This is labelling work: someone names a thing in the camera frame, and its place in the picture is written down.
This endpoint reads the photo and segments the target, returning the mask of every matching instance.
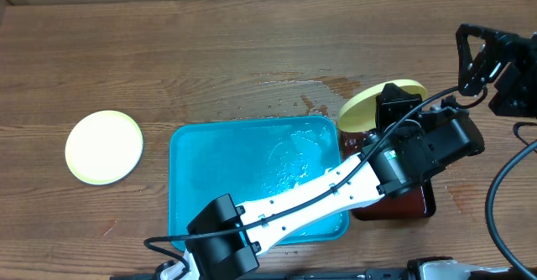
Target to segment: wooden table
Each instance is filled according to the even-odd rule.
[[[537,0],[243,0],[8,7],[0,26],[0,278],[106,279],[168,260],[142,241],[167,232],[172,133],[195,122],[323,114],[379,82],[430,93],[457,82],[455,31],[478,23],[529,36]],[[84,116],[124,111],[145,149],[133,174],[90,186],[65,165]],[[515,119],[472,109],[485,153],[437,175],[426,220],[352,220],[344,237],[275,247],[261,271],[397,267],[416,257],[507,262],[484,223],[491,179],[522,144]],[[531,138],[530,129],[523,134]],[[534,161],[498,193],[499,230],[537,265]]]

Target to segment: cable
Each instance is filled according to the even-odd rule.
[[[461,105],[457,102],[455,102],[455,107],[456,108],[461,108],[461,109],[470,109],[470,108],[473,108],[479,104],[481,104],[482,101],[485,100],[485,98],[487,97],[488,95],[488,89],[486,86],[483,87],[482,89],[482,94],[481,96],[479,97],[479,99],[477,99],[477,101],[473,102],[472,104],[468,104],[468,105]]]
[[[514,256],[514,254],[507,248],[502,238],[498,234],[498,229],[496,229],[496,224],[494,223],[493,215],[493,206],[494,206],[494,197],[498,191],[498,187],[502,183],[502,180],[505,176],[511,171],[514,166],[517,165],[522,159],[524,159],[528,154],[534,151],[537,148],[537,140],[533,141],[530,145],[526,146],[522,151],[513,156],[498,172],[496,178],[490,184],[490,188],[487,192],[487,200],[485,202],[485,219],[487,221],[488,233],[494,241],[496,247],[500,250],[502,255],[515,267],[518,269],[526,278],[531,280],[537,280],[535,276],[527,267],[522,264],[522,262]]]
[[[519,139],[520,142],[524,143],[524,145],[529,146],[528,142],[526,142],[526,140],[524,140],[522,137],[520,137],[519,129],[522,126],[537,126],[537,123],[533,123],[533,122],[516,122],[513,125],[514,136],[517,137],[517,139]]]
[[[400,120],[398,120],[396,123],[394,123],[393,126],[391,126],[390,129],[388,129],[386,132],[384,132],[383,137],[377,143],[375,143],[375,145],[371,148],[371,151],[369,151],[368,154],[366,154],[365,158],[344,179],[342,179],[336,185],[332,186],[326,192],[316,196],[315,198],[313,198],[311,200],[308,200],[308,201],[306,201],[306,202],[304,202],[304,203],[302,203],[300,205],[297,205],[297,206],[295,206],[293,208],[289,208],[287,210],[281,211],[278,214],[271,215],[269,217],[263,218],[263,219],[258,220],[258,221],[254,221],[253,223],[247,224],[245,226],[238,226],[236,228],[229,229],[229,230],[216,231],[216,232],[204,233],[204,234],[196,234],[196,235],[175,235],[175,236],[151,237],[151,238],[146,239],[143,242],[143,244],[150,250],[163,253],[163,254],[171,256],[173,258],[177,258],[176,256],[178,256],[178,254],[173,253],[174,255],[172,256],[172,255],[170,255],[170,251],[165,250],[165,249],[163,249],[161,247],[154,246],[151,243],[153,243],[153,242],[186,241],[186,240],[191,240],[191,239],[203,239],[203,238],[209,238],[209,237],[214,237],[214,236],[224,236],[224,235],[234,234],[234,233],[238,233],[238,232],[241,232],[241,231],[246,231],[246,230],[252,229],[252,228],[254,228],[256,226],[265,225],[265,224],[269,223],[270,221],[277,220],[278,218],[284,217],[284,216],[289,215],[289,214],[293,214],[296,211],[302,210],[305,207],[313,205],[314,203],[318,202],[319,200],[324,199],[326,196],[329,196],[329,195],[337,192],[344,184],[346,184],[368,162],[368,160],[377,152],[377,150],[380,147],[380,145],[383,144],[383,142],[392,134],[392,132],[402,122],[404,122],[409,117],[412,117],[412,115],[414,115],[416,112],[418,112],[423,107],[429,105],[431,102],[433,102],[435,100],[438,100],[438,99],[442,98],[443,96],[449,95],[452,92],[455,92],[457,90],[458,90],[457,86],[452,87],[452,88],[448,88],[448,89],[446,89],[444,91],[441,91],[441,92],[437,93],[434,96],[431,96],[427,100],[425,100],[422,103],[420,103],[418,106],[414,107],[411,111],[409,111],[406,115],[404,115],[404,117],[402,117]]]

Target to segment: black cable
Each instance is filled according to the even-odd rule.
[[[262,225],[264,225],[266,223],[269,223],[270,221],[277,220],[278,218],[281,218],[281,217],[284,217],[286,215],[295,213],[296,211],[302,210],[305,207],[313,205],[314,203],[318,202],[319,200],[324,199],[326,196],[329,196],[330,194],[333,194],[333,193],[337,192],[344,184],[346,184],[366,164],[366,162],[377,152],[377,150],[380,147],[380,145],[383,144],[383,142],[392,134],[392,132],[402,122],[404,122],[409,117],[413,116],[416,112],[418,112],[423,107],[429,105],[431,102],[433,102],[435,100],[438,100],[438,99],[442,98],[443,96],[449,95],[452,92],[455,92],[457,90],[458,90],[457,86],[452,87],[452,88],[448,88],[445,91],[441,91],[441,92],[437,93],[436,95],[431,96],[427,100],[425,100],[422,103],[420,103],[418,106],[414,107],[411,111],[409,111],[406,115],[404,115],[404,117],[402,117],[400,120],[398,120],[396,123],[394,123],[394,125],[391,126],[391,128],[384,133],[383,137],[377,143],[375,143],[375,145],[371,148],[371,151],[369,151],[368,154],[366,154],[365,158],[342,181],[340,181],[339,183],[337,183],[335,186],[331,187],[326,192],[316,196],[315,198],[313,198],[311,200],[308,200],[308,201],[306,201],[306,202],[304,202],[304,203],[302,203],[300,205],[297,205],[297,206],[295,206],[293,208],[289,208],[287,210],[281,211],[278,214],[271,215],[271,216],[263,218],[261,220],[254,221],[253,223],[247,224],[245,226],[238,226],[236,228],[229,229],[229,230],[216,231],[216,232],[204,233],[204,234],[196,234],[196,235],[174,235],[174,236],[151,237],[151,238],[146,239],[143,242],[143,244],[150,250],[163,253],[163,254],[171,256],[173,258],[177,258],[176,256],[178,256],[178,254],[173,253],[174,255],[172,256],[172,255],[170,255],[170,251],[165,250],[165,249],[160,248],[160,247],[157,247],[157,246],[153,246],[151,243],[153,243],[153,242],[186,241],[186,240],[191,240],[191,239],[203,239],[203,238],[209,238],[209,237],[214,237],[214,236],[224,236],[224,235],[234,234],[234,233],[238,233],[240,231],[246,231],[246,230],[252,229],[252,228],[254,228],[256,226],[262,226]]]
[[[522,159],[528,156],[528,154],[530,154],[536,148],[537,140],[533,141],[530,145],[522,149],[522,151],[517,153],[517,155],[512,157],[503,166],[503,168],[496,175],[496,178],[491,183],[490,188],[487,192],[487,201],[485,202],[485,219],[487,221],[488,233],[490,233],[494,244],[500,250],[503,256],[509,261],[509,263],[513,265],[513,267],[518,269],[526,278],[531,280],[537,280],[537,276],[535,276],[527,267],[524,266],[524,264],[522,264],[522,262],[519,261],[519,259],[517,259],[517,257],[514,256],[514,254],[507,248],[502,238],[498,234],[498,229],[496,229],[496,224],[494,223],[493,206],[494,197],[496,196],[496,192],[498,191],[498,187],[502,183],[502,180],[509,173],[509,171],[511,171],[511,169],[517,165],[517,163],[519,163]]]
[[[524,145],[529,146],[528,142],[526,142],[526,140],[524,140],[522,137],[520,137],[519,129],[522,126],[537,126],[537,123],[533,123],[533,122],[516,122],[513,125],[514,136],[517,137],[517,139],[519,139],[520,142],[524,143]]]
[[[475,102],[473,102],[472,104],[468,104],[468,105],[461,105],[457,102],[455,102],[455,107],[457,108],[461,108],[461,109],[470,109],[470,108],[473,108],[479,104],[481,104],[482,101],[485,100],[485,98],[487,97],[488,95],[488,89],[486,86],[483,87],[482,89],[482,94],[481,96],[479,97],[479,99],[477,99]]]

